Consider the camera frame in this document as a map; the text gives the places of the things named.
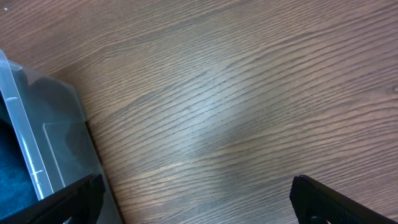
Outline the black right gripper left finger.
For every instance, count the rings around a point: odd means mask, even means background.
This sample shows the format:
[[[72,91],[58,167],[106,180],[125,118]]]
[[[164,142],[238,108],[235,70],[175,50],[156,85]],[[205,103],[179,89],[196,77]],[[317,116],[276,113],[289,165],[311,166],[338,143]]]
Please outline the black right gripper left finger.
[[[95,224],[104,203],[100,174],[90,174],[73,184],[1,220],[1,224]]]

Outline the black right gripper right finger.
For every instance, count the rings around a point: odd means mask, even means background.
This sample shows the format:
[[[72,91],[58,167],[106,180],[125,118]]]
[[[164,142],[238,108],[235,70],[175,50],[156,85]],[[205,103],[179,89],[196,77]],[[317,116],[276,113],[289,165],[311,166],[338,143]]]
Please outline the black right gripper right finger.
[[[397,224],[307,175],[294,177],[289,199],[300,224]]]

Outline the blue denim jeans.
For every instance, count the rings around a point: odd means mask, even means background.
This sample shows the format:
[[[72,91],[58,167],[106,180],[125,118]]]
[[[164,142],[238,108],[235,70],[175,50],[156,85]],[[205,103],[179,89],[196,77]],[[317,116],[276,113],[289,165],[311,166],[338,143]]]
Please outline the blue denim jeans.
[[[19,143],[10,125],[1,122],[1,219],[38,201]]]

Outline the clear plastic storage bin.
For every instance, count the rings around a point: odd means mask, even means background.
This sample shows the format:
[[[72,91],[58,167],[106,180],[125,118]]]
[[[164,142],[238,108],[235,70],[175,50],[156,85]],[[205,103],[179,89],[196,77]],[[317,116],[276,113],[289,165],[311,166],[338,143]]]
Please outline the clear plastic storage bin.
[[[37,202],[90,174],[100,174],[106,191],[96,223],[121,223],[74,87],[2,55],[2,121],[14,130]]]

